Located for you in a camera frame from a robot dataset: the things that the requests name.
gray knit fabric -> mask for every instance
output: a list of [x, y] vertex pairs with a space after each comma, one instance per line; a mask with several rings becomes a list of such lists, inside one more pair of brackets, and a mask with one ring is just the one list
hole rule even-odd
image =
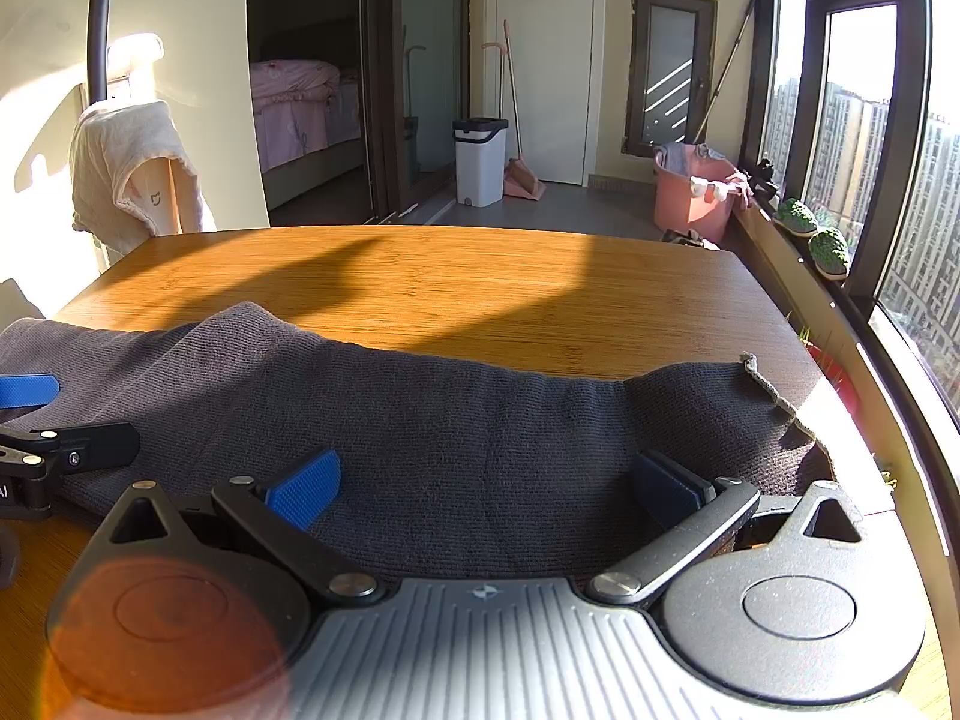
[[243, 303], [154, 333], [23, 319], [0, 334], [0, 374], [40, 372], [61, 394], [11, 425], [127, 420], [141, 435], [131, 467], [67, 479], [73, 502], [105, 514], [145, 478], [205, 493], [332, 447], [341, 492], [312, 533], [387, 578], [611, 565], [659, 533], [632, 498], [640, 446], [771, 494], [829, 477], [740, 362], [550, 377], [328, 341]]

gray floor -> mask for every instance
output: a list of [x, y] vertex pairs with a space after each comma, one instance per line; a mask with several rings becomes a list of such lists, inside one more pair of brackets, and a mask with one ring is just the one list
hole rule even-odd
[[662, 233], [654, 225], [653, 214], [653, 186], [649, 193], [627, 194], [547, 184], [540, 200], [504, 197], [486, 208], [457, 203], [451, 186], [416, 208], [401, 223], [556, 230], [658, 241]]
[[270, 227], [363, 224], [372, 216], [367, 169], [357, 167], [270, 211]]

window frame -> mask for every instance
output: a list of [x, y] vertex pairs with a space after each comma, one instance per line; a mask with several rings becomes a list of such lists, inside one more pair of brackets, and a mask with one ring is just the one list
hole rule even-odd
[[654, 146], [643, 141], [646, 103], [647, 66], [650, 53], [650, 13], [653, 7], [683, 10], [696, 16], [693, 38], [693, 66], [690, 73], [690, 101], [683, 141], [694, 143], [697, 129], [707, 114], [712, 90], [713, 45], [716, 41], [717, 0], [632, 0], [632, 47], [630, 80], [627, 90], [627, 119], [624, 130], [624, 154], [652, 157]]
[[[794, 122], [790, 154], [785, 166], [782, 196], [802, 196], [815, 157], [819, 117], [826, 85], [829, 44], [829, 14], [882, 4], [896, 4], [896, 58], [890, 107], [884, 134], [877, 179], [872, 192], [851, 275], [842, 284], [819, 278], [810, 265], [805, 244], [784, 233], [809, 269], [811, 277], [824, 285], [836, 307], [851, 324], [853, 335], [877, 372], [899, 412], [907, 437], [928, 476], [944, 527], [952, 560], [960, 566], [960, 457], [947, 451], [944, 417], [960, 436], [960, 415], [954, 410], [928, 361], [920, 355], [893, 322], [880, 302], [880, 289], [901, 244], [909, 200], [918, 177], [920, 156], [928, 128], [928, 95], [932, 55], [932, 14], [930, 0], [808, 0], [806, 6], [803, 69], [800, 74], [798, 112]], [[755, 170], [771, 98], [773, 61], [776, 55], [776, 0], [758, 0], [751, 66], [751, 91], [741, 142], [740, 165]], [[758, 187], [757, 201], [769, 214], [773, 207], [771, 185]], [[911, 360], [925, 372], [928, 383], [939, 396], [932, 400], [915, 385], [901, 366]]]

wooden table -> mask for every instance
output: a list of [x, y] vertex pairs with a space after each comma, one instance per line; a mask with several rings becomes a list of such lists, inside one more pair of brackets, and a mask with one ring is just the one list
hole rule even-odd
[[[832, 387], [728, 252], [456, 227], [179, 236], [138, 248], [56, 319], [152, 330], [243, 300], [339, 341], [558, 375], [623, 378], [671, 362], [736, 361], [752, 351], [827, 441], [837, 479], [862, 511], [890, 508], [856, 428], [837, 418], [843, 407]], [[59, 518], [16, 530], [24, 562], [0, 604], [5, 720], [34, 716], [44, 613], [88, 538]]]

ribbed metal plate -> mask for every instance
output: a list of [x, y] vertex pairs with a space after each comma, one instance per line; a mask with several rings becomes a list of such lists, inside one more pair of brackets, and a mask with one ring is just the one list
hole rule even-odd
[[565, 580], [407, 580], [382, 604], [328, 615], [283, 680], [179, 720], [439, 718], [922, 720], [889, 692], [799, 712], [723, 693], [677, 664], [644, 615], [592, 605]]

